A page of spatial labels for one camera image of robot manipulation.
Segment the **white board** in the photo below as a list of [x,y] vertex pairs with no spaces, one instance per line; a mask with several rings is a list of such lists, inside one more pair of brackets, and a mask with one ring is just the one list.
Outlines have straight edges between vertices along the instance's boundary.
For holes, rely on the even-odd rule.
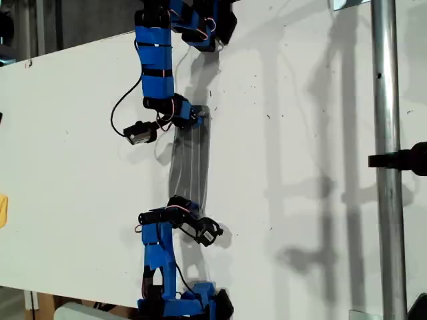
[[[427,138],[427,1],[397,6],[409,148]],[[175,233],[177,262],[189,281],[227,288],[235,320],[381,315],[370,6],[234,7],[239,24],[217,63],[173,37],[176,92],[211,109],[205,214],[229,231],[208,248]],[[9,196],[0,285],[134,307],[141,297],[133,228],[168,199],[173,132],[134,147],[109,126],[139,76],[133,37],[0,69],[0,193]],[[138,119],[154,119],[141,88],[115,122]],[[411,305],[427,288],[427,181],[404,173],[403,182]]]

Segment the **cable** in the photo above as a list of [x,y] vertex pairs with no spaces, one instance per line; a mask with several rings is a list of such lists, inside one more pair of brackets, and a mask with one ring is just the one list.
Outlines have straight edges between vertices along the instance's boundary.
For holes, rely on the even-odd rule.
[[200,29],[196,29],[197,31],[199,31],[202,35],[204,35],[204,38],[201,38],[203,41],[207,40],[207,38],[209,38],[209,35],[207,35],[207,33],[204,33],[202,30]]
[[172,101],[172,114],[171,114],[171,117],[166,121],[171,121],[173,116],[175,115],[175,103],[173,102],[173,98],[171,99],[171,101]]
[[157,123],[157,125],[159,126],[159,128],[163,131],[163,132],[168,132],[169,131],[169,129],[171,129],[171,126],[172,126],[172,122],[169,124],[169,126],[166,128],[166,129],[163,129],[163,126],[164,125],[166,125],[166,123],[164,124],[164,125],[161,125],[160,123],[159,123],[159,121],[160,120],[163,120],[163,119],[161,119],[160,118],[160,116],[159,116],[159,111],[157,112],[157,115],[155,116],[155,122]]
[[187,236],[189,236],[190,238],[192,238],[193,240],[195,240],[195,237],[193,235],[191,235],[188,231],[182,229],[182,227],[179,227],[179,229],[184,232]]
[[182,283],[187,287],[188,291],[189,291],[189,292],[191,292],[191,293],[193,293],[194,297],[195,297],[195,298],[200,302],[201,310],[204,310],[204,308],[203,308],[203,303],[201,302],[201,297],[200,297],[200,295],[199,295],[199,294],[197,294],[197,293],[195,293],[193,290],[191,290],[191,288],[189,287],[189,285],[185,282],[185,280],[184,280],[184,276],[182,275],[181,269],[179,268],[179,265],[176,263],[176,261],[175,261],[175,266],[176,266],[176,269],[177,269],[177,270],[178,270],[178,272],[179,272],[179,276],[181,277],[181,281],[182,281]]
[[[135,41],[133,42],[133,45],[135,46],[135,50],[136,52],[138,52],[138,45],[137,45],[137,41],[135,39]],[[120,133],[115,127],[114,127],[114,123],[113,123],[113,117],[114,117],[114,112],[117,109],[117,107],[119,106],[119,104],[141,83],[141,79],[142,79],[142,73],[143,73],[143,67],[141,64],[141,75],[139,76],[139,79],[137,81],[137,83],[135,85],[133,85],[133,87],[127,92],[125,93],[120,99],[119,101],[115,104],[113,110],[111,110],[111,117],[109,119],[109,122],[111,123],[111,126],[113,127],[113,130],[120,136],[125,137],[125,135],[123,133]]]
[[[163,241],[160,239],[160,225],[159,225],[158,222],[155,224],[155,230],[156,230],[156,233],[157,233],[157,240],[159,241],[159,244],[160,244],[161,248],[165,251],[166,250],[165,245],[164,245]],[[191,288],[189,287],[189,285],[185,281],[184,276],[182,275],[181,269],[179,268],[179,265],[176,263],[176,261],[175,261],[175,266],[176,266],[176,269],[179,272],[179,276],[181,277],[182,283],[185,285],[185,287],[188,289],[188,291],[191,292],[191,293],[193,293],[194,297],[200,302],[201,310],[204,310],[203,303],[201,302],[200,295],[198,295],[193,290],[191,290]]]

